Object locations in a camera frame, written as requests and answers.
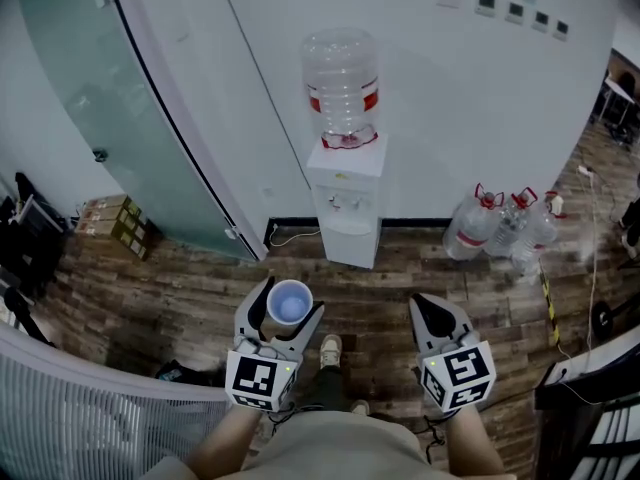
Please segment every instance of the wooden floor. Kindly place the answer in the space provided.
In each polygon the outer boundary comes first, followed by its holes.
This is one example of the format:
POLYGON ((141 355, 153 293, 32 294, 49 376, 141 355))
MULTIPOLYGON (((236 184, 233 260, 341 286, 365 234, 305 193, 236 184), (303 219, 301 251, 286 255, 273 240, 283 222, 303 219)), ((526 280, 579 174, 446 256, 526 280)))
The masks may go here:
MULTIPOLYGON (((593 253, 591 197, 588 179, 576 174, 580 163, 599 175, 595 300, 615 306, 638 289, 640 279, 637 271, 617 270, 626 256, 612 222, 637 195, 640 158, 615 145, 600 125, 588 127, 555 186, 566 199, 568 218, 561 223, 557 245, 543 257, 561 337, 571 354, 585 349, 593 253)), ((299 231, 278 230, 275 240, 299 231)), ((319 236, 274 248, 259 264, 169 241, 161 242, 146 263, 133 263, 120 256, 118 244, 72 239, 58 281, 37 304, 35 315, 55 331, 52 338, 62 349, 97 363, 152 375, 175 358, 210 370, 224 361, 232 343, 234 310, 251 287, 270 274, 299 279, 326 302, 326 313, 297 389, 318 368, 322 337, 339 333, 349 370, 348 393, 370 400, 375 411, 417 431, 424 428, 424 408, 422 390, 410 371, 416 350, 407 301, 416 291, 446 297, 467 310, 491 343, 498 380, 489 403, 511 398, 482 416, 508 470, 530 478, 536 438, 530 390, 560 358, 538 278, 519 277, 507 261, 484 255, 457 264, 443 251, 442 232, 383 230, 373 271, 329 263, 319 236)), ((616 332, 635 323, 621 318, 616 332)), ((267 422, 257 447, 270 430, 267 422)), ((430 441, 428 434, 420 438, 423 445, 430 441)), ((438 467, 446 468, 443 448, 433 449, 432 456, 438 467)))

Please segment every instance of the paper cup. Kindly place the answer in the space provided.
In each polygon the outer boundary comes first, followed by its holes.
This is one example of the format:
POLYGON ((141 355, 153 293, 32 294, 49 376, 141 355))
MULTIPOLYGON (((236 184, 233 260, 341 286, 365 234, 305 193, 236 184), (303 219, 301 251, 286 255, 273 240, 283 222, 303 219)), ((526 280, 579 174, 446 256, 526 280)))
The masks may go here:
POLYGON ((307 285, 294 279, 285 279, 276 284, 267 296, 267 311, 271 318, 282 325, 296 325, 304 320, 313 296, 307 285))

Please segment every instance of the shoe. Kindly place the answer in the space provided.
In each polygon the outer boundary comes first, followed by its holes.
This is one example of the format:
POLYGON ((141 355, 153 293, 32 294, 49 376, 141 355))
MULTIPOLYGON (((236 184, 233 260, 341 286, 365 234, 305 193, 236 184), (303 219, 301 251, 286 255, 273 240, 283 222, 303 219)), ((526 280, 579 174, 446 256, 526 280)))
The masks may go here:
POLYGON ((369 414, 371 414, 369 402, 366 400, 356 400, 351 406, 351 412, 353 414, 360 414, 361 416, 369 416, 369 414))
POLYGON ((327 334, 320 347, 320 368, 337 366, 340 368, 342 354, 342 339, 337 334, 327 334))
POLYGON ((636 248, 633 245, 629 245, 629 242, 627 242, 626 233, 622 235, 622 239, 620 241, 622 242, 622 247, 627 250, 629 258, 631 258, 632 260, 636 259, 636 256, 638 256, 638 251, 636 251, 636 248))

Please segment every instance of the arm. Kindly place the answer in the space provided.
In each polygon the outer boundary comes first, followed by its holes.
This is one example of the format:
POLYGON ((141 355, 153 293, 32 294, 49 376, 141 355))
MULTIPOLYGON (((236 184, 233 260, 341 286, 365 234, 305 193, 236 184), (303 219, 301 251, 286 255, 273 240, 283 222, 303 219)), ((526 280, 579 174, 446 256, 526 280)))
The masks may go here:
POLYGON ((456 476, 503 475, 504 465, 472 405, 447 422, 449 469, 456 476))
POLYGON ((234 405, 215 430, 187 457, 185 464, 200 480, 237 473, 262 413, 234 405))

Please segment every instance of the empty water bottle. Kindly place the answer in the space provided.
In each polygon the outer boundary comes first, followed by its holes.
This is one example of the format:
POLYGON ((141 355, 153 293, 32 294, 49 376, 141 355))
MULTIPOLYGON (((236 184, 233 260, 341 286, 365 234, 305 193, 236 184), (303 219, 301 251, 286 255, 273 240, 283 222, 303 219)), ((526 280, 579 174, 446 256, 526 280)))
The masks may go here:
POLYGON ((513 267, 521 274, 535 270, 545 247, 558 236, 556 219, 565 217, 562 204, 562 197, 556 192, 547 192, 545 200, 531 208, 529 222, 511 250, 513 267))
POLYGON ((511 255, 511 246, 520 237, 520 232, 527 224, 529 207, 538 200, 535 192, 529 187, 520 195, 511 194, 511 198, 500 212, 500 224, 495 234, 484 246, 487 254, 496 257, 508 258, 511 255))
POLYGON ((442 243, 450 258, 470 260, 480 253, 500 222, 500 212, 496 208, 503 202, 503 192, 494 196, 484 192, 478 183, 474 195, 465 198, 444 234, 442 243))
POLYGON ((327 148, 357 148, 378 137, 375 41, 364 30, 336 28, 307 37, 304 82, 316 137, 327 148))

